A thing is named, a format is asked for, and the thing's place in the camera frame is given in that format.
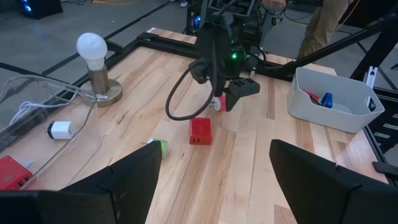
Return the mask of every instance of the light bulb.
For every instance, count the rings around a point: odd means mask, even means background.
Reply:
[[[105,40],[94,33],[85,33],[76,43],[77,52],[83,57],[91,71],[100,71],[104,67],[108,51]]]

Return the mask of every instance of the wooden table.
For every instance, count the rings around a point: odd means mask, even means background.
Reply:
[[[154,29],[153,33],[194,43],[195,37]],[[268,55],[287,63],[290,59]],[[102,146],[87,151],[71,147],[49,165],[31,189],[61,189],[134,152],[149,138],[169,142],[170,154],[162,161],[159,182],[147,223],[295,223],[277,183],[269,159],[271,139],[282,139],[339,165],[382,182],[374,171],[376,161],[364,133],[348,134],[295,119],[287,112],[289,82],[255,75],[259,94],[242,98],[229,112],[208,109],[213,144],[191,146],[188,121],[171,121],[165,115],[166,97],[192,61],[157,50],[138,48],[109,71],[123,84],[124,96],[108,108],[99,108],[95,123]],[[308,68],[335,75],[332,68]],[[189,114],[199,108],[210,92],[209,83],[199,85],[188,76],[171,103],[173,114]],[[71,106],[57,116],[76,116]],[[0,154],[17,161],[33,158],[29,167],[37,172],[54,147],[37,128]]]
[[[263,5],[268,7],[273,7],[278,9],[284,9],[286,7],[285,0],[262,0],[261,2]]]

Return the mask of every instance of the red object in bin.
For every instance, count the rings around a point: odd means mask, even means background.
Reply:
[[[211,136],[210,118],[192,118],[189,121],[189,144],[210,145]]]
[[[225,111],[226,110],[226,106],[225,106],[226,98],[225,98],[225,96],[220,96],[219,99],[220,99],[220,102],[221,102],[220,111]]]
[[[9,156],[0,159],[0,190],[19,190],[33,174]]]
[[[304,91],[306,92],[308,95],[310,95],[315,101],[319,102],[319,96],[309,92],[309,91]]]

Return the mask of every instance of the white plastic bin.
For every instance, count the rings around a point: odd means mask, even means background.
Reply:
[[[313,103],[308,91],[318,95],[333,95],[333,107]],[[371,97],[376,109],[370,111],[366,99]],[[363,82],[349,78],[298,68],[287,95],[289,113],[300,119],[331,128],[357,133],[384,112],[384,107],[373,90]]]

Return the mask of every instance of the red cube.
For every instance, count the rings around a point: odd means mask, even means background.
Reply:
[[[189,121],[189,144],[210,145],[211,136],[210,118],[192,118]]]
[[[0,159],[0,190],[19,190],[33,174],[9,156]]]

